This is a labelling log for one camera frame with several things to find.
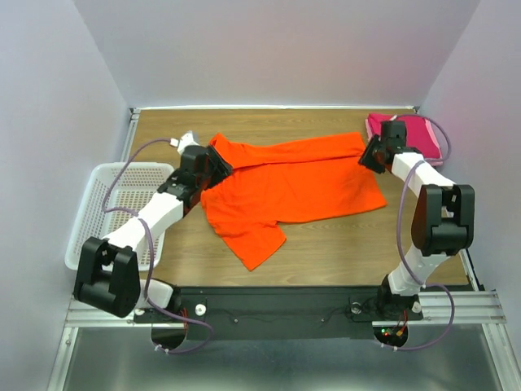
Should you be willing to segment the orange t shirt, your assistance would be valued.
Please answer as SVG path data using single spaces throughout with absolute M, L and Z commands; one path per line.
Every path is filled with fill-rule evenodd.
M 201 196 L 208 223 L 248 270 L 284 244 L 281 223 L 313 222 L 386 206 L 378 183 L 359 164 L 359 133 L 254 146 L 223 134 L 210 141 L 232 173 Z

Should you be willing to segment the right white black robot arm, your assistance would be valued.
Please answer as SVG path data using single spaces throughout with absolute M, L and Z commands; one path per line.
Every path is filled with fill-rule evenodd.
M 407 144 L 402 116 L 383 121 L 359 160 L 377 173 L 389 172 L 404 183 L 402 191 L 417 198 L 409 250 L 399 246 L 399 266 L 380 284 L 374 307 L 384 318 L 420 313 L 418 294 L 436 268 L 471 246 L 474 239 L 475 190 L 440 174 L 436 159 Z

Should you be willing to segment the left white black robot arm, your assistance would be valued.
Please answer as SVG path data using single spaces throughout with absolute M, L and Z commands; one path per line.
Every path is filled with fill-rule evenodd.
M 131 218 L 102 239 L 89 237 L 81 247 L 73 289 L 76 300 L 124 318 L 147 304 L 149 281 L 139 277 L 138 259 L 146 250 L 154 257 L 154 242 L 182 220 L 199 202 L 204 191 L 233 172 L 217 149 L 191 145 L 181 154 L 180 167 L 158 188 L 138 212 L 115 207 Z

